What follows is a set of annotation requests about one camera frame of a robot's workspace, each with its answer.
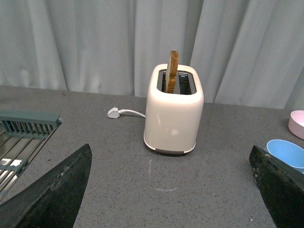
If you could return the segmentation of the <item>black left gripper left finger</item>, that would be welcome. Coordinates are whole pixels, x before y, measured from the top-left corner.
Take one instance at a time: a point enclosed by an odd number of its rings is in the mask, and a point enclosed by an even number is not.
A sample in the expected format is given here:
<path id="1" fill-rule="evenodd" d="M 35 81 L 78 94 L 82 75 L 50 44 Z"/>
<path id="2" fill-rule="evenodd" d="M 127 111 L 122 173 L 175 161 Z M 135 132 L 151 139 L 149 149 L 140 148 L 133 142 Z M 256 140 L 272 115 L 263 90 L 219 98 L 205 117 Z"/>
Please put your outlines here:
<path id="1" fill-rule="evenodd" d="M 71 228 L 87 187 L 92 151 L 83 145 L 0 206 L 2 228 Z"/>

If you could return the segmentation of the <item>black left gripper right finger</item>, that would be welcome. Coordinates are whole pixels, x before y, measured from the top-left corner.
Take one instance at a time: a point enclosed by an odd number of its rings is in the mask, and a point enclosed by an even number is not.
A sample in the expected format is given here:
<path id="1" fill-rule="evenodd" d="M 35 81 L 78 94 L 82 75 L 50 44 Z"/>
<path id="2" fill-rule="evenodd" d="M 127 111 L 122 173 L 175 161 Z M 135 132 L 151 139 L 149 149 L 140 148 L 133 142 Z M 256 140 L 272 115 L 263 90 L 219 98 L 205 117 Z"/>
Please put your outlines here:
<path id="1" fill-rule="evenodd" d="M 304 175 L 254 145 L 250 166 L 264 204 L 278 228 L 304 226 Z"/>

